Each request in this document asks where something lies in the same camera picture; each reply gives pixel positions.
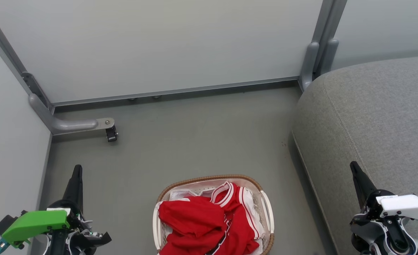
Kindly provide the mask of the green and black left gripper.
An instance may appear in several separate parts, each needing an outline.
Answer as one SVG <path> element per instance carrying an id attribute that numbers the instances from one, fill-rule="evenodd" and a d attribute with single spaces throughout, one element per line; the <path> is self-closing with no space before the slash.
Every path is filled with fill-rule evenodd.
<path id="1" fill-rule="evenodd" d="M 7 215 L 2 220 L 2 251 L 8 247 L 22 250 L 34 237 L 46 237 L 45 255 L 94 255 L 98 247 L 112 241 L 108 233 L 92 229 L 83 216 L 83 169 L 75 165 L 63 200 L 46 210 L 26 211 L 21 216 Z"/>

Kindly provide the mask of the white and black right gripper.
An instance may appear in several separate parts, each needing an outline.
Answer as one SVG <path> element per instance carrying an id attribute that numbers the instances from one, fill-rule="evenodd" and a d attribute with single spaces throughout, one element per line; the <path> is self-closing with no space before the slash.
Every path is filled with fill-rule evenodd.
<path id="1" fill-rule="evenodd" d="M 361 209 L 350 222 L 353 247 L 361 255 L 418 255 L 418 239 L 406 230 L 409 221 L 418 221 L 418 196 L 385 195 L 357 161 L 350 169 Z"/>

